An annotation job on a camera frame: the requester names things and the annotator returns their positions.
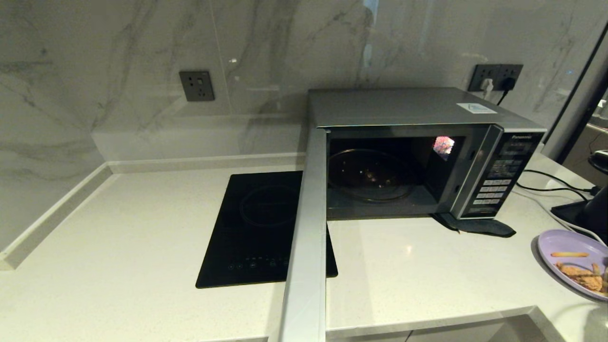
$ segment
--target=microwave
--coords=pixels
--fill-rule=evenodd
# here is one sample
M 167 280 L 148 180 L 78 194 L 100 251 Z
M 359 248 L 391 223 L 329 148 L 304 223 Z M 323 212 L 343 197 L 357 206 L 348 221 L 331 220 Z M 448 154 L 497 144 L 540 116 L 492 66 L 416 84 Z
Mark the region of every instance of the microwave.
M 546 129 L 456 88 L 310 90 L 327 220 L 493 218 Z

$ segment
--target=white countertop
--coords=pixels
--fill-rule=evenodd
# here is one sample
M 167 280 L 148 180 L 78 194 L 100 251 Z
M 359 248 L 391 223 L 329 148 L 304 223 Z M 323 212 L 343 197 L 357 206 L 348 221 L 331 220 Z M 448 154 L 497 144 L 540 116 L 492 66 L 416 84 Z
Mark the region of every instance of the white countertop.
M 535 159 L 528 168 L 590 186 Z M 230 174 L 287 170 L 295 167 L 113 175 L 17 270 L 0 272 L 0 340 L 263 340 L 276 333 L 285 283 L 199 290 L 195 282 Z M 554 186 L 540 175 L 522 181 Z M 576 195 L 538 198 L 552 206 Z M 339 275 L 327 280 L 328 331 L 438 327 L 538 306 L 566 341 L 605 337 L 608 305 L 556 282 L 534 258 L 534 237 L 561 226 L 517 194 L 497 218 L 517 234 L 458 234 L 431 218 L 330 222 Z

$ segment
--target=fried chicken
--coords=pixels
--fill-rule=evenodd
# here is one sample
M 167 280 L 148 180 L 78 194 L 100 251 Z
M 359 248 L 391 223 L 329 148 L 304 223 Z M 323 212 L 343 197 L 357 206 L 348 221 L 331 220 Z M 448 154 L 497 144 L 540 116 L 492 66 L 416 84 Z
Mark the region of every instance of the fried chicken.
M 593 272 L 589 270 L 584 270 L 576 266 L 564 266 L 561 262 L 556 263 L 555 266 L 568 276 L 568 278 L 591 291 L 600 291 L 602 289 L 602 277 L 594 275 Z

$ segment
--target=baseboard trim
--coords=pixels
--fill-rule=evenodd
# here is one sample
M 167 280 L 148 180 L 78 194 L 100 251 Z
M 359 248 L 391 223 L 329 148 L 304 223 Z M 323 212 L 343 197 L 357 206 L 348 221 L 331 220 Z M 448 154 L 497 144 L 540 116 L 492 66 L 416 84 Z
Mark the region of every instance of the baseboard trim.
M 4 251 L 0 270 L 14 270 L 72 212 L 112 175 L 107 162 L 95 169 L 29 226 Z
M 304 165 L 305 153 L 278 153 L 271 155 L 241 155 L 206 158 L 156 159 L 141 161 L 110 161 L 113 173 L 144 173 L 231 167 L 261 167 Z

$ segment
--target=purple plate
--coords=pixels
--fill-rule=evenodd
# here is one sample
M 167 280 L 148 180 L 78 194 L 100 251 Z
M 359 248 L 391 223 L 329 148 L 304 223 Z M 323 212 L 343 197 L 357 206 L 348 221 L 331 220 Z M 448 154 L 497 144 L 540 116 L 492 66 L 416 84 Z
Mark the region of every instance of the purple plate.
M 608 297 L 598 295 L 593 291 L 584 288 L 568 278 L 564 273 L 561 273 L 561 271 L 555 267 L 555 263 L 561 261 L 564 265 L 576 266 L 592 271 L 591 264 L 597 263 L 599 270 L 604 274 L 604 270 L 606 270 L 606 267 L 608 266 L 608 248 L 606 246 L 584 235 L 556 229 L 543 232 L 539 235 L 538 250 L 542 260 L 549 267 L 549 270 L 554 272 L 555 275 L 562 279 L 566 284 L 570 285 L 578 292 L 608 302 Z M 551 253 L 555 252 L 589 253 L 589 256 L 552 257 Z

